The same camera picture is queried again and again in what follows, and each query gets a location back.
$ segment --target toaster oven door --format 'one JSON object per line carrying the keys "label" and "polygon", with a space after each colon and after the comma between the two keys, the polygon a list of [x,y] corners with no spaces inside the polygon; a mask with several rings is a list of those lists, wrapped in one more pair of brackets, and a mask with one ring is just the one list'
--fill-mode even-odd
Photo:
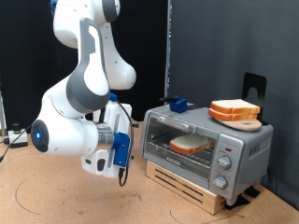
{"label": "toaster oven door", "polygon": [[[181,119],[151,113],[145,135],[144,152],[209,182],[214,148],[219,135],[213,130]],[[181,150],[184,144],[187,149]]]}

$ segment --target wooden plate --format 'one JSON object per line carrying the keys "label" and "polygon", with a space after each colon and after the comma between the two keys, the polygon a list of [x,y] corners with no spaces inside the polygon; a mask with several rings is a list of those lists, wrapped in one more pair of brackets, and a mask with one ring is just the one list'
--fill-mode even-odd
{"label": "wooden plate", "polygon": [[246,132],[253,132],[258,131],[262,128],[262,123],[257,119],[242,119],[242,120],[221,120],[216,119],[218,122],[225,124],[231,128],[235,128],[238,130],[246,131]]}

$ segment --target toaster oven handle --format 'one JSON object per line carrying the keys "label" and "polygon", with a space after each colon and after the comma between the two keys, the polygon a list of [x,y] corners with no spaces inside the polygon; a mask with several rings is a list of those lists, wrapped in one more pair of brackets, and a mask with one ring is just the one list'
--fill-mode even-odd
{"label": "toaster oven handle", "polygon": [[167,126],[170,126],[170,127],[176,128],[176,129],[180,129],[186,133],[190,133],[192,131],[192,127],[190,125],[184,124],[184,123],[178,123],[175,120],[166,119],[164,117],[159,117],[159,118],[157,118],[157,121],[162,124],[165,124]]}

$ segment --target black bracket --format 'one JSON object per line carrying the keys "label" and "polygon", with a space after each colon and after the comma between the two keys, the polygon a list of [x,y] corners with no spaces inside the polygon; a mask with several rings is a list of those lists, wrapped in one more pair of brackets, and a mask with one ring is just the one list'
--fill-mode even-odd
{"label": "black bracket", "polygon": [[242,100],[247,101],[249,97],[249,90],[254,87],[258,92],[258,104],[261,108],[260,114],[258,115],[258,120],[262,125],[267,125],[267,122],[262,120],[263,118],[263,103],[265,97],[265,88],[267,85],[267,79],[262,76],[254,75],[252,73],[246,73],[244,75],[243,81],[243,92],[242,92]]}

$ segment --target blue clip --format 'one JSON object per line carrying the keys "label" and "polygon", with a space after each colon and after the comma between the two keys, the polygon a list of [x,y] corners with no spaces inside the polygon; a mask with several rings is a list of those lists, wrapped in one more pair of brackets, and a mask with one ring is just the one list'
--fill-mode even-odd
{"label": "blue clip", "polygon": [[52,12],[55,11],[56,5],[57,5],[57,0],[51,0],[50,1],[50,10]]}
{"label": "blue clip", "polygon": [[177,102],[169,102],[170,104],[170,109],[172,111],[178,112],[179,114],[181,114],[182,112],[186,111],[188,109],[187,106],[187,99],[182,99],[179,100],[179,96],[175,96],[175,99],[177,99]]}
{"label": "blue clip", "polygon": [[110,93],[110,101],[116,102],[117,99],[118,99],[118,96],[111,92]]}
{"label": "blue clip", "polygon": [[123,168],[127,165],[128,152],[130,145],[130,137],[125,133],[114,133],[114,143],[112,148],[115,148],[114,165],[121,166]]}

